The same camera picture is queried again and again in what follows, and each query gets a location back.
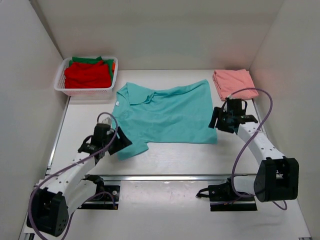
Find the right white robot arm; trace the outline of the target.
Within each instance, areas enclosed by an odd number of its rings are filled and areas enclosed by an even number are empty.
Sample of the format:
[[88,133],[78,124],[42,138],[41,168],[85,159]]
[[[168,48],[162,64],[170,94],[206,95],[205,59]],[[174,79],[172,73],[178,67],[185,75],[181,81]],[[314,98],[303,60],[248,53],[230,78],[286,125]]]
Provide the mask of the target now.
[[236,175],[232,169],[224,195],[229,200],[238,197],[257,197],[260,202],[295,200],[298,196],[299,163],[286,157],[261,132],[258,120],[247,114],[247,102],[242,99],[227,99],[222,107],[213,109],[209,128],[236,134],[245,142],[257,164],[254,177]]

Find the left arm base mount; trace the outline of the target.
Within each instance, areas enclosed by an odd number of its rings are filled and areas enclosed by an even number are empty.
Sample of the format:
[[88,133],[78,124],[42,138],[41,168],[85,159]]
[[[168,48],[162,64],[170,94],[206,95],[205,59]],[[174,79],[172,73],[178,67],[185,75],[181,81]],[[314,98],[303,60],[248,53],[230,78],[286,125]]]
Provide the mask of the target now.
[[87,174],[84,180],[96,185],[95,195],[84,202],[79,209],[84,210],[118,210],[121,186],[107,183],[101,176]]

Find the teal t shirt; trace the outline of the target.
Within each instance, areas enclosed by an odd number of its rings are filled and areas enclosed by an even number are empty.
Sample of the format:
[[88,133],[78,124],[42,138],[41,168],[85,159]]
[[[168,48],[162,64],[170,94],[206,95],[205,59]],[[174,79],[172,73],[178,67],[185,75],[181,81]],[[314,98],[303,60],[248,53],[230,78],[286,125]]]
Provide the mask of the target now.
[[118,151],[124,161],[149,149],[149,143],[216,144],[209,128],[213,101],[209,82],[156,90],[127,82],[116,92],[112,115],[132,144]]

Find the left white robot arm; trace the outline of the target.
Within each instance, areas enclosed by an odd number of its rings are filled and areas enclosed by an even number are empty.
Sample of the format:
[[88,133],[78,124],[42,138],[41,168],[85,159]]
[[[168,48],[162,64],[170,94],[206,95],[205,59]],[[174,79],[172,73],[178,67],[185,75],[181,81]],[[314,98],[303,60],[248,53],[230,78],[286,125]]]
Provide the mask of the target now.
[[64,237],[73,213],[88,199],[105,195],[103,179],[89,174],[106,153],[113,155],[132,145],[120,127],[97,123],[81,143],[70,164],[39,182],[31,194],[26,225],[38,235]]

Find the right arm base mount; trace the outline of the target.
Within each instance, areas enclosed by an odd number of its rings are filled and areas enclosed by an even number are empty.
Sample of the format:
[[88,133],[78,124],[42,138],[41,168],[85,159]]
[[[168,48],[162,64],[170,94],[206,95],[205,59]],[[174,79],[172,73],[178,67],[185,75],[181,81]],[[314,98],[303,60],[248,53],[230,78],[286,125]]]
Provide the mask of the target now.
[[211,212],[255,212],[258,210],[254,197],[240,197],[234,193],[231,178],[219,184],[209,184],[196,194],[198,199],[209,199]]

